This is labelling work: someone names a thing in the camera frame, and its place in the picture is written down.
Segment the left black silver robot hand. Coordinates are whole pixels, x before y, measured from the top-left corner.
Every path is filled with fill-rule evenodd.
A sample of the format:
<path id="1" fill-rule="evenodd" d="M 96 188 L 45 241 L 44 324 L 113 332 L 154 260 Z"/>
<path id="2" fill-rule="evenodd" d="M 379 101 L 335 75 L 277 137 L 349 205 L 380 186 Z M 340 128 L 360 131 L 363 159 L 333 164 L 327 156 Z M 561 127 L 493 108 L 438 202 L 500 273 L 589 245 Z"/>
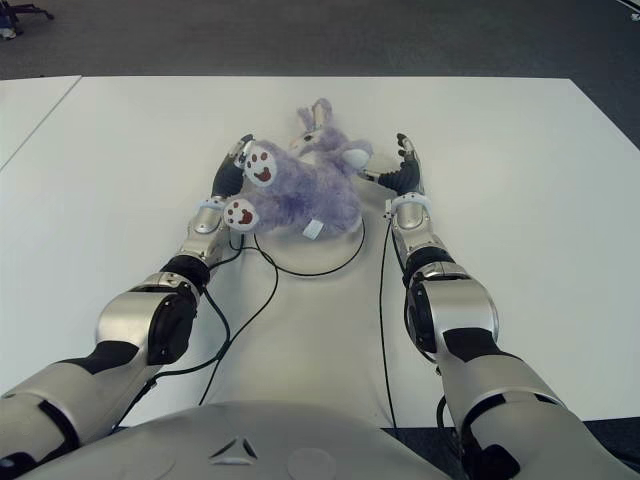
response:
<path id="1" fill-rule="evenodd" d="M 212 197 L 228 198 L 241 191 L 247 153 L 254 140 L 253 134 L 244 135 L 229 150 L 214 177 Z"/>

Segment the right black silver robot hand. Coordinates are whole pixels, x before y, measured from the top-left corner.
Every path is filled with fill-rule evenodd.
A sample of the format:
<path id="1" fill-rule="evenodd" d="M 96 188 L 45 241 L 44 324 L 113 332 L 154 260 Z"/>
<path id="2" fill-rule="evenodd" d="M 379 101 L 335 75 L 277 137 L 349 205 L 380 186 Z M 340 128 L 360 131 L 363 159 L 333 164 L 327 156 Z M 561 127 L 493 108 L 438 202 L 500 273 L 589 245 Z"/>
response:
<path id="1" fill-rule="evenodd" d="M 358 176 L 365 180 L 395 192 L 398 196 L 409 193 L 424 194 L 421 163 L 413 142 L 403 133 L 396 134 L 401 162 L 396 170 L 378 173 L 361 171 Z"/>

